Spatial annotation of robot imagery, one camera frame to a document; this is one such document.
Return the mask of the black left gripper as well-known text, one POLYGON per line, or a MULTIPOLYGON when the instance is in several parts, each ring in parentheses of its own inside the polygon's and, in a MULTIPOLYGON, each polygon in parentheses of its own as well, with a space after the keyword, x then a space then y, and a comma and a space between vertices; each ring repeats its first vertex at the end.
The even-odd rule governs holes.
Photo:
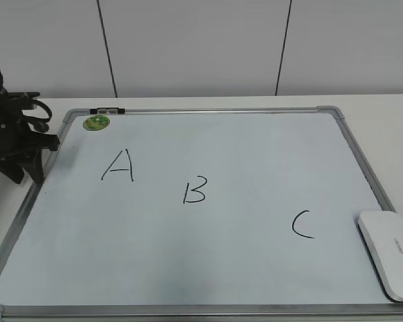
POLYGON ((28 94, 16 97, 0 93, 0 173, 15 184, 23 181, 24 170, 35 183, 43 183, 42 150, 54 152, 60 144, 58 136, 47 133, 51 119, 51 109, 28 94), (33 117, 23 113, 34 105, 43 109, 47 116, 33 117), (20 154, 19 165, 2 159, 20 154))

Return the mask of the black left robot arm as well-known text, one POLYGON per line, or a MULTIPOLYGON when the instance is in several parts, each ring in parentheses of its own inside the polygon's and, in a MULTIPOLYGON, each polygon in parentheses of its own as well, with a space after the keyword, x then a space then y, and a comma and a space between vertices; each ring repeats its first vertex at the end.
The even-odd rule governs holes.
POLYGON ((48 134, 51 109, 37 100, 39 92, 9 92, 0 71, 0 173, 20 184, 28 174, 44 180, 42 151, 56 152, 60 141, 48 134))

